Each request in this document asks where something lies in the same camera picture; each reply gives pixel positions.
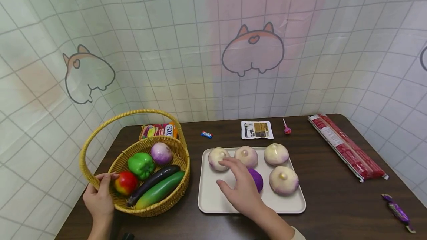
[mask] pink lollipop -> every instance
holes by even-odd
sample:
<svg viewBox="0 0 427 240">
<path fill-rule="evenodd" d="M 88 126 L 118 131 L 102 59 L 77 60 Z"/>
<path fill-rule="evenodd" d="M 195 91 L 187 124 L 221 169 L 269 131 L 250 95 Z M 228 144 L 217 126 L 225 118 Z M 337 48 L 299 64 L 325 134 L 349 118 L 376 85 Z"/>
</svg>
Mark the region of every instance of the pink lollipop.
<svg viewBox="0 0 427 240">
<path fill-rule="evenodd" d="M 283 124 L 285 125 L 285 130 L 284 130 L 285 134 L 291 134 L 292 130 L 291 128 L 286 126 L 285 119 L 283 119 Z"/>
</svg>

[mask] dark brown table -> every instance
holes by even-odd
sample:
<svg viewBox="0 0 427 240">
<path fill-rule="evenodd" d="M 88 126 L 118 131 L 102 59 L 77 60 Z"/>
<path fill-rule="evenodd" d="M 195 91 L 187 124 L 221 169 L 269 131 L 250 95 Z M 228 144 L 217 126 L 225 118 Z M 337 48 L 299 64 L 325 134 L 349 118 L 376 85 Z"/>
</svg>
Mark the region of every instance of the dark brown table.
<svg viewBox="0 0 427 240">
<path fill-rule="evenodd" d="M 116 211 L 112 239 L 131 232 L 136 240 L 253 240 L 266 235 L 242 215 L 212 215 L 197 207 L 202 153 L 213 147 L 267 146 L 284 144 L 298 173 L 307 209 L 299 215 L 281 215 L 309 239 L 383 240 L 427 239 L 427 209 L 374 151 L 344 116 L 331 119 L 359 145 L 390 179 L 359 180 L 314 130 L 306 116 L 287 117 L 292 134 L 283 134 L 281 118 L 269 120 L 275 139 L 241 139 L 241 120 L 183 123 L 183 133 L 191 157 L 191 178 L 184 197 L 168 212 L 152 218 L 139 218 Z M 212 139 L 200 136 L 201 131 Z M 139 126 L 123 128 L 101 162 L 97 173 L 106 172 L 116 156 L 138 140 Z M 417 234 L 410 234 L 393 217 L 382 200 L 388 193 L 410 217 Z M 80 198 L 56 239 L 87 239 L 92 218 Z"/>
</svg>

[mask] human hand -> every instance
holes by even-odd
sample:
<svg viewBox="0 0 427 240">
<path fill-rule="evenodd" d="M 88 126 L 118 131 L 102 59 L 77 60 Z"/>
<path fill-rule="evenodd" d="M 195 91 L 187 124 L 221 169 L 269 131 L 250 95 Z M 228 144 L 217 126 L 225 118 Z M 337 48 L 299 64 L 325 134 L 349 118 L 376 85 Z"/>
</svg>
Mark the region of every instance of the human hand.
<svg viewBox="0 0 427 240">
<path fill-rule="evenodd" d="M 113 218 L 114 204 L 109 192 L 110 181 L 117 179 L 117 173 L 102 173 L 95 176 L 101 181 L 96 191 L 92 184 L 88 184 L 83 201 L 93 218 L 93 223 L 108 223 Z"/>
<path fill-rule="evenodd" d="M 267 206 L 261 199 L 256 189 L 255 181 L 246 166 L 238 159 L 226 157 L 219 162 L 222 166 L 231 169 L 236 177 L 236 186 L 231 189 L 225 181 L 217 180 L 216 183 L 228 201 L 241 214 L 253 219 L 255 215 Z"/>
</svg>

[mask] onion skin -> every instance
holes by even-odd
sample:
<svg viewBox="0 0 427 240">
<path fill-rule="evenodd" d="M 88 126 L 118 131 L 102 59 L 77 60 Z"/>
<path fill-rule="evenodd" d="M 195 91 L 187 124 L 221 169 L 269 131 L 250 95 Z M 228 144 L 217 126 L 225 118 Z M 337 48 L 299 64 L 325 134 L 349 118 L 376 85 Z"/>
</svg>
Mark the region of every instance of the onion skin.
<svg viewBox="0 0 427 240">
<path fill-rule="evenodd" d="M 229 157 L 230 154 L 227 150 L 221 147 L 214 148 L 208 155 L 209 165 L 212 169 L 218 171 L 228 170 L 227 166 L 222 166 L 218 162 L 222 161 L 223 158 Z"/>
<path fill-rule="evenodd" d="M 270 173 L 269 183 L 273 192 L 278 195 L 288 196 L 298 188 L 299 179 L 291 168 L 278 166 Z"/>
<path fill-rule="evenodd" d="M 289 159 L 289 152 L 284 145 L 271 144 L 264 150 L 264 159 L 268 164 L 278 166 Z"/>
<path fill-rule="evenodd" d="M 253 169 L 258 165 L 258 153 L 252 147 L 240 147 L 234 153 L 234 158 L 239 159 L 247 168 Z"/>
<path fill-rule="evenodd" d="M 151 156 L 158 165 L 165 165 L 172 161 L 172 151 L 165 143 L 155 143 L 151 147 Z"/>
<path fill-rule="evenodd" d="M 262 180 L 261 174 L 259 174 L 259 172 L 251 168 L 249 168 L 248 171 L 252 175 L 252 178 L 254 179 L 258 193 L 260 193 L 262 188 L 264 187 L 264 181 Z"/>
</svg>

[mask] black object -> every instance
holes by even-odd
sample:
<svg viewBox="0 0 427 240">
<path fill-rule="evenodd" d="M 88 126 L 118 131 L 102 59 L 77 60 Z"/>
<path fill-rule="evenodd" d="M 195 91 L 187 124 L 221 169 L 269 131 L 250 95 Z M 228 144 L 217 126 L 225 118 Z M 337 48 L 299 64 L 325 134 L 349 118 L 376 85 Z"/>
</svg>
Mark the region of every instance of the black object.
<svg viewBox="0 0 427 240">
<path fill-rule="evenodd" d="M 134 239 L 135 239 L 135 235 L 131 233 L 125 233 L 122 237 L 122 240 L 134 240 Z"/>
<path fill-rule="evenodd" d="M 131 197 L 128 199 L 126 206 L 131 207 L 136 204 L 138 199 L 147 192 L 151 187 L 158 184 L 160 181 L 168 178 L 174 173 L 179 172 L 181 169 L 178 165 L 169 165 L 166 166 L 157 172 L 155 172 L 153 175 L 151 175 L 145 182 L 137 189 L 135 192 L 132 193 Z"/>
</svg>

